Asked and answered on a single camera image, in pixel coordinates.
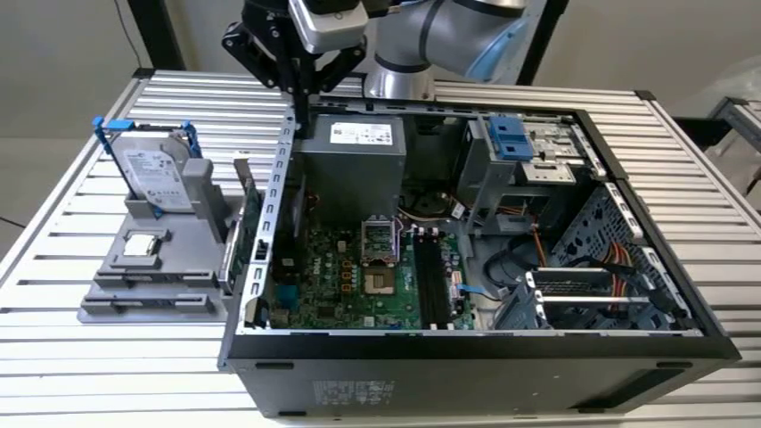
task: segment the cable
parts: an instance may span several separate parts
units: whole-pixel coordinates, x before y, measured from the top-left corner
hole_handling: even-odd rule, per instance
[[[509,241],[510,241],[509,239],[505,239],[505,240],[504,240],[502,245],[500,246],[500,251],[504,251],[504,249],[505,249],[505,247],[506,247]],[[516,278],[516,277],[514,277],[513,275],[510,275],[510,273],[508,272],[508,269],[504,267],[504,260],[502,260],[502,263],[500,263],[500,268],[502,268],[502,273],[504,273],[504,275],[505,275],[508,278],[510,278],[510,279],[517,283],[517,282],[518,282],[518,278]]]
[[[17,221],[13,221],[9,218],[5,218],[3,216],[0,216],[0,221],[4,221],[8,225],[13,225],[16,227],[21,227],[23,229],[27,228],[27,225],[24,225],[23,223],[19,223]]]
[[[140,60],[140,55],[137,54],[137,48],[132,43],[132,37],[129,37],[129,33],[127,31],[127,25],[124,23],[124,17],[121,16],[121,7],[119,6],[119,0],[115,0],[116,6],[116,14],[119,15],[119,23],[121,24],[121,30],[124,31],[124,37],[127,37],[127,42],[129,43],[129,47],[132,48],[132,53],[135,54],[135,59],[137,60],[137,66],[143,68],[143,61]]]
[[[501,299],[497,299],[494,297],[489,296],[489,293],[486,292],[486,290],[484,290],[480,287],[470,287],[469,285],[464,285],[460,284],[457,286],[457,289],[462,292],[474,292],[476,294],[480,294],[485,299],[490,300],[490,301],[502,301]]]
[[[494,252],[484,262],[481,266],[481,274],[484,275],[484,278],[486,278],[486,281],[489,281],[498,288],[505,288],[505,287],[512,288],[518,285],[517,279],[514,279],[512,276],[510,278],[513,282],[505,283],[502,281],[497,281],[490,275],[490,265],[496,263],[498,260],[501,260],[502,258],[508,258],[513,262],[513,264],[525,271],[534,270],[537,268],[537,265],[534,263],[530,263],[529,261],[522,259],[517,254],[514,254],[514,250],[521,245],[529,243],[530,241],[532,241],[530,235],[516,236],[513,239],[509,240],[508,247],[504,250],[498,250],[497,252]]]
[[[420,221],[422,223],[425,221],[449,220],[449,217],[418,217],[418,216],[410,214],[409,212],[406,212],[405,210],[402,210],[401,208],[397,208],[397,210],[401,212],[401,214],[404,214],[405,217],[408,217],[409,219],[412,219],[414,221]]]
[[[546,267],[546,257],[545,257],[545,250],[542,249],[542,243],[538,241],[538,232],[536,231],[537,227],[532,227],[533,235],[534,235],[534,245],[536,245],[536,254],[538,254],[538,264],[542,268]]]

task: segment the aluminum slotted table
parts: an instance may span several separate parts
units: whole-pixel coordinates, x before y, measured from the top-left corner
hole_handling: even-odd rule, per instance
[[[349,79],[334,95],[360,95]],[[761,218],[656,101],[632,91],[436,85],[445,103],[589,112],[638,196],[744,357],[625,416],[304,421],[309,425],[761,426]],[[189,119],[224,192],[232,160],[260,160],[266,185],[285,102],[251,77],[157,71],[133,78],[108,117]],[[89,288],[125,214],[127,186],[89,139],[0,264],[0,426],[280,425],[237,378],[216,371],[221,324],[81,325]]]

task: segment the case label sticker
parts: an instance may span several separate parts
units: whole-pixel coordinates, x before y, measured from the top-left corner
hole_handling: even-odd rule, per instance
[[[313,381],[314,401],[322,406],[389,404],[393,383],[394,381]]]
[[[330,125],[330,143],[393,145],[392,125],[336,122]]]
[[[188,210],[191,199],[173,158],[157,150],[124,150],[145,199],[165,211]]]

